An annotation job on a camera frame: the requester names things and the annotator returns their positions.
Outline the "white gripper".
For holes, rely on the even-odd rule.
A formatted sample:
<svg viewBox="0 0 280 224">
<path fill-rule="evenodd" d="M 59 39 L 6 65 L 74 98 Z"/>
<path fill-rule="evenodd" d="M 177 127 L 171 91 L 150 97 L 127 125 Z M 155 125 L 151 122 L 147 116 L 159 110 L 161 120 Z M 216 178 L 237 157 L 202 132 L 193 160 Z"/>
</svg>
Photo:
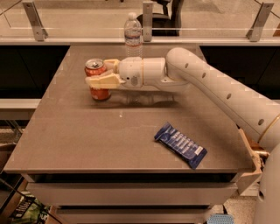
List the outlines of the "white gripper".
<svg viewBox="0 0 280 224">
<path fill-rule="evenodd" d="M 114 73 L 87 77 L 85 81 L 91 88 L 117 89 L 121 85 L 125 88 L 143 86 L 143 60 L 140 57 L 128 57 L 121 62 L 119 59 L 105 59 L 104 65 Z"/>
</svg>

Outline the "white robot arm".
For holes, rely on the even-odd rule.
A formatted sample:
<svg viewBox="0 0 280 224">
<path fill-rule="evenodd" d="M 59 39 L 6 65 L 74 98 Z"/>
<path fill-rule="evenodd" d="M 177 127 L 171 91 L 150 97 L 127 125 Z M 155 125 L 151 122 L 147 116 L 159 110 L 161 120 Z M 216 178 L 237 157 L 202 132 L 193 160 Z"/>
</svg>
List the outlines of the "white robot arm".
<svg viewBox="0 0 280 224">
<path fill-rule="evenodd" d="M 280 105 L 208 65 L 185 48 L 164 58 L 90 59 L 86 83 L 95 90 L 179 92 L 191 83 L 258 142 L 269 157 L 263 169 L 254 224 L 279 224 Z"/>
</svg>

